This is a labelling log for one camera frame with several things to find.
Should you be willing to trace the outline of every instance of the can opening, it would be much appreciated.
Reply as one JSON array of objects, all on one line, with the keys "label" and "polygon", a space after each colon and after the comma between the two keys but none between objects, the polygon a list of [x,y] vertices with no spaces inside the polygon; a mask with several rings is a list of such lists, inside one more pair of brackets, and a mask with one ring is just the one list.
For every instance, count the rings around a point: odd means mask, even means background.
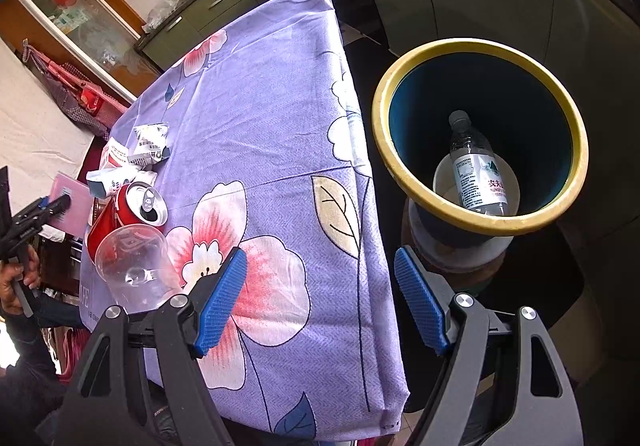
[{"label": "can opening", "polygon": [[158,212],[155,208],[151,208],[149,211],[145,211],[145,209],[141,206],[140,216],[147,222],[156,222],[156,220],[158,220]]}]

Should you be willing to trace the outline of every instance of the person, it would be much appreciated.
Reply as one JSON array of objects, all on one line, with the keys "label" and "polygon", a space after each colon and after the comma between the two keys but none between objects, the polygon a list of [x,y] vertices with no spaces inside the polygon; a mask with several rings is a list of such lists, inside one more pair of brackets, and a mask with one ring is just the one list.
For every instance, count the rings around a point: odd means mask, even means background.
[{"label": "person", "polygon": [[[58,381],[41,327],[82,326],[78,308],[41,295],[31,318],[22,310],[12,281],[24,275],[24,285],[40,285],[40,261],[29,246],[29,265],[0,263],[0,315],[20,358],[15,366],[0,372],[0,437],[2,444],[46,446],[54,443],[60,407],[66,387]],[[149,381],[149,393],[158,437],[165,443],[180,445],[164,390]],[[226,428],[236,445],[284,446],[291,438],[255,430],[227,419]]]},{"label": "person", "polygon": [[4,408],[20,409],[24,424],[34,429],[52,410],[59,408],[65,387],[58,381],[36,318],[27,318],[15,295],[12,281],[24,274],[24,285],[40,285],[40,261],[29,246],[29,264],[2,264],[0,269],[0,315],[20,358],[0,372],[0,400]]}]

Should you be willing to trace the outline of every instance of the metal screw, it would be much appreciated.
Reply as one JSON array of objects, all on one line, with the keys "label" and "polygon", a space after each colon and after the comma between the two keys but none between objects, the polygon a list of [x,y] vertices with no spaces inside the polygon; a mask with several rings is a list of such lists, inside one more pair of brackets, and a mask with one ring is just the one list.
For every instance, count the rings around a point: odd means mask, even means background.
[{"label": "metal screw", "polygon": [[471,307],[474,304],[474,299],[462,292],[456,296],[456,303],[460,305],[460,307]]},{"label": "metal screw", "polygon": [[184,307],[185,305],[187,305],[188,301],[189,301],[189,298],[187,298],[185,295],[176,294],[171,298],[171,300],[169,301],[169,304],[171,304],[171,307],[175,307],[179,309],[180,307]]},{"label": "metal screw", "polygon": [[533,320],[536,318],[536,311],[531,307],[523,307],[522,309],[520,309],[520,313],[527,320]]},{"label": "metal screw", "polygon": [[120,307],[118,307],[117,305],[112,305],[111,307],[107,307],[107,310],[104,312],[104,315],[110,320],[113,320],[114,318],[117,318],[118,316],[120,316],[121,312],[122,312],[122,309]]}]

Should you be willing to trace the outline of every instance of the purple tablecloth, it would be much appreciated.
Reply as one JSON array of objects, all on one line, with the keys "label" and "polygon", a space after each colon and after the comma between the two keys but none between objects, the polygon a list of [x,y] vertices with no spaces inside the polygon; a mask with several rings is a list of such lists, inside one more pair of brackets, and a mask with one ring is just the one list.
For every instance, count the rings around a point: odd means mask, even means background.
[{"label": "purple tablecloth", "polygon": [[[156,166],[185,291],[232,246],[245,286],[200,365],[221,415],[291,437],[399,429],[408,395],[358,100],[331,0],[271,0],[169,69],[114,126],[165,121]],[[86,252],[81,314],[113,303]],[[154,352],[149,377],[160,381]]]}]

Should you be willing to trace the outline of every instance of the white plastic bag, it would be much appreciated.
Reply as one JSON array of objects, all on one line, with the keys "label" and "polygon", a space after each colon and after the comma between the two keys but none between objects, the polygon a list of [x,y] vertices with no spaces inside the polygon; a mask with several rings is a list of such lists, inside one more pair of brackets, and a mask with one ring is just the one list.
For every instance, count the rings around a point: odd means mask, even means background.
[{"label": "white plastic bag", "polygon": [[142,26],[144,32],[151,32],[158,27],[175,9],[185,0],[163,0],[157,4],[146,17],[146,23]]}]

